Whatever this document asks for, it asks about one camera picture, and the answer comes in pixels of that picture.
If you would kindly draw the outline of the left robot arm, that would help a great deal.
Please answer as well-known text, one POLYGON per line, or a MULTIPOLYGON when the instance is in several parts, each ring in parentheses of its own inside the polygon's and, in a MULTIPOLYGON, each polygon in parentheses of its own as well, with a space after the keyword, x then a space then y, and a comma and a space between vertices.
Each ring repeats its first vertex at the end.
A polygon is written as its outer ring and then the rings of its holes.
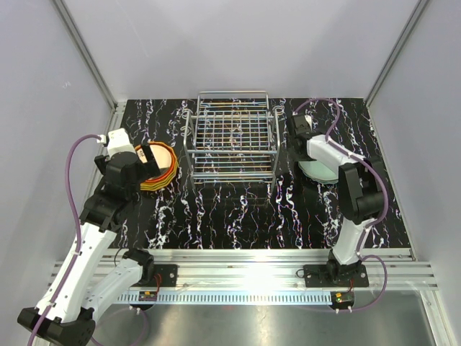
POLYGON ((95 159, 102 178, 77 218, 76 239, 52 285, 33 307, 24 308, 18 324, 36 337, 57 345, 86 345, 101 315, 130 286, 158 280, 153 256, 129 249, 93 289, 89 281, 122 224, 140 201, 140 186, 162 169, 150 146, 95 159))

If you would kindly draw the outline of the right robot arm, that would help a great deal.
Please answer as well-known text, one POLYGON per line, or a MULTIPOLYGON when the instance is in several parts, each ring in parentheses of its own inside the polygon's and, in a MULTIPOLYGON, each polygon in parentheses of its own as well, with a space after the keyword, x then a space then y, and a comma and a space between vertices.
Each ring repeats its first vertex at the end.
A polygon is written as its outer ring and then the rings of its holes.
POLYGON ((339 237, 326 264, 304 266, 305 284, 364 288, 369 281, 360 252, 372 225, 386 215, 389 203, 382 180, 383 164, 315 132, 307 116, 293 115, 287 121, 287 129, 287 147, 303 173, 317 182, 337 184, 343 216, 339 237))

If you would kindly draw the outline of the cream plate with dark patch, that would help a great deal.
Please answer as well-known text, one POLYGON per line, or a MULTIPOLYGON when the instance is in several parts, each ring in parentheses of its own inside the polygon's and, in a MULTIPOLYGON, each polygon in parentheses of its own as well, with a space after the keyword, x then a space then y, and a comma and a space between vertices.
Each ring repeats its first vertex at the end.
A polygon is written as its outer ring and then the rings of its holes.
MULTIPOLYGON (((172 165, 172 158, 171 158, 171 153, 165 147, 165 145, 161 143, 148 143, 151 145, 151 150, 153 152, 153 158, 157 161, 157 164, 161 170, 161 176, 163 176, 165 173, 168 172, 172 165)), ((159 177, 149 177, 148 179, 157 179, 159 177)))

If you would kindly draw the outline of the white plate teal rim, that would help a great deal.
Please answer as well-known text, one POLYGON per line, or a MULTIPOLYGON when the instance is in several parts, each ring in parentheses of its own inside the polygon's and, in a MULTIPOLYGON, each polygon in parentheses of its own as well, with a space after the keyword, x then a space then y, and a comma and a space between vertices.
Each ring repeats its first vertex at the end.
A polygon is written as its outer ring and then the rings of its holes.
POLYGON ((308 174, 304 174, 307 179, 310 179, 313 182, 322 184, 322 185, 335 185, 338 183, 339 179, 337 176, 327 176, 327 177, 315 177, 308 174))

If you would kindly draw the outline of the light green flower plate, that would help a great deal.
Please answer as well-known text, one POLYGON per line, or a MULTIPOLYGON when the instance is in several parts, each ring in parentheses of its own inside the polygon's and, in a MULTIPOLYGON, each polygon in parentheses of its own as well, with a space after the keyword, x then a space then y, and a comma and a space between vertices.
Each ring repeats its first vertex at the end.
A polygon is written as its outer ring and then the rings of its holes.
POLYGON ((338 177, 337 173, 334 173, 326 165, 320 163, 319 161, 299 161, 297 164, 303 174, 315 177, 338 177))

